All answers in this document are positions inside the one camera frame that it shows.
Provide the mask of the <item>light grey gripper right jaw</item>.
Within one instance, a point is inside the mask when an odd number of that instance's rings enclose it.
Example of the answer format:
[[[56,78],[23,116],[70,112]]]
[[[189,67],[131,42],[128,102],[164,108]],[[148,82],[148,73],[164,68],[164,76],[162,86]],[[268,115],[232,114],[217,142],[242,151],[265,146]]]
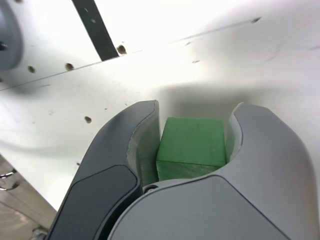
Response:
[[[317,188],[308,150],[268,108],[240,103],[229,118],[227,164],[165,180],[135,200],[111,240],[317,240]]]

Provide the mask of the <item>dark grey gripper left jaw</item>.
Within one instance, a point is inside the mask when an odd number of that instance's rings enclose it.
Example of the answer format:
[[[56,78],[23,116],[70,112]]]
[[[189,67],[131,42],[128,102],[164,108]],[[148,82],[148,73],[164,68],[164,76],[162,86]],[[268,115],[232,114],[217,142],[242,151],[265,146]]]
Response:
[[[49,240],[106,240],[120,215],[159,178],[159,103],[137,102],[96,134],[49,230]]]

